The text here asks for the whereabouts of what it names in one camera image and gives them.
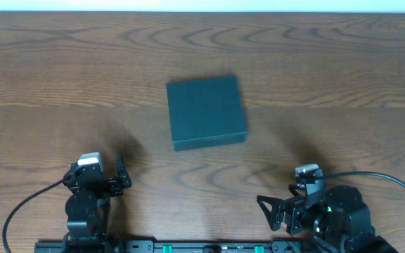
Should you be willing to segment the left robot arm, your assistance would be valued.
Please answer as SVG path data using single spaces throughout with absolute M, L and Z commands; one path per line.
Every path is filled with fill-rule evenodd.
M 116 177 L 105 178 L 100 153 L 83 154 L 63 177 L 72 196 L 65 204 L 67 238 L 64 252 L 123 252 L 124 243 L 108 234 L 110 199 L 122 196 L 131 179 L 119 154 Z

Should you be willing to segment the black gift box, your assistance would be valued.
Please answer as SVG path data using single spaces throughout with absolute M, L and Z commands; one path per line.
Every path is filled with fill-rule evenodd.
M 169 82 L 166 90 L 176 151 L 246 140 L 248 128 L 236 76 Z

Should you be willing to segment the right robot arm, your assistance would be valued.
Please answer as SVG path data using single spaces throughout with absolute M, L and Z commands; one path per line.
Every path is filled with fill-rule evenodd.
M 308 241 L 275 241 L 273 252 L 396 253 L 384 238 L 375 234 L 371 213 L 359 190 L 351 186 L 326 188 L 323 179 L 297 176 L 288 187 L 293 194 L 286 200 L 257 196 L 270 229 L 282 224 L 286 233 L 309 231 Z

